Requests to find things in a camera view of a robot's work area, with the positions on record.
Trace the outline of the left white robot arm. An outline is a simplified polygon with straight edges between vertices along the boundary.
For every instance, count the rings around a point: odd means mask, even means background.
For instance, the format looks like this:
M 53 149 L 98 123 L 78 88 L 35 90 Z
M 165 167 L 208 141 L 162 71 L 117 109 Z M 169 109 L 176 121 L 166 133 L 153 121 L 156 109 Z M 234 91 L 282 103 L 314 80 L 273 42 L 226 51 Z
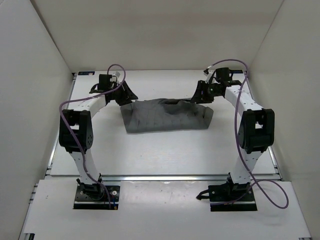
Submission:
M 94 141 L 92 118 L 111 101 L 124 106 L 138 99 L 124 80 L 118 81 L 119 77 L 119 72 L 100 74 L 88 97 L 71 100 L 70 103 L 79 104 L 74 109 L 60 111 L 59 144 L 76 164 L 81 190 L 93 199 L 101 198 L 105 187 L 91 153 Z

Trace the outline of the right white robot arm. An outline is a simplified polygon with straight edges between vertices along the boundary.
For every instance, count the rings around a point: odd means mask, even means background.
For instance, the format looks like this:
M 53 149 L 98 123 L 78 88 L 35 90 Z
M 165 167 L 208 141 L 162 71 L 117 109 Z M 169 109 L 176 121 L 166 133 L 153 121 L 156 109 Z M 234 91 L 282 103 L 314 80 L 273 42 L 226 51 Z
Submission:
M 235 116 L 241 117 L 240 124 L 235 125 L 239 157 L 229 174 L 231 183 L 224 187 L 226 198 L 236 200 L 243 192 L 240 185 L 249 184 L 259 157 L 274 143 L 275 112 L 259 105 L 239 80 L 233 80 L 233 71 L 229 68 L 205 69 L 204 75 L 206 80 L 197 82 L 191 101 L 207 104 L 215 97 L 223 97 L 234 106 Z

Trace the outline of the grey pleated skirt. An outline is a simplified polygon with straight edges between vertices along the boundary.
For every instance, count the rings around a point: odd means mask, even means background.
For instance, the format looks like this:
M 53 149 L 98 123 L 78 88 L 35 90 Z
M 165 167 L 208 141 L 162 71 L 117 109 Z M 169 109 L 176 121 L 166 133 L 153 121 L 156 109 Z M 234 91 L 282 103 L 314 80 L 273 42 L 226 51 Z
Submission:
M 120 107 L 128 134 L 206 130 L 213 109 L 187 99 L 136 100 Z

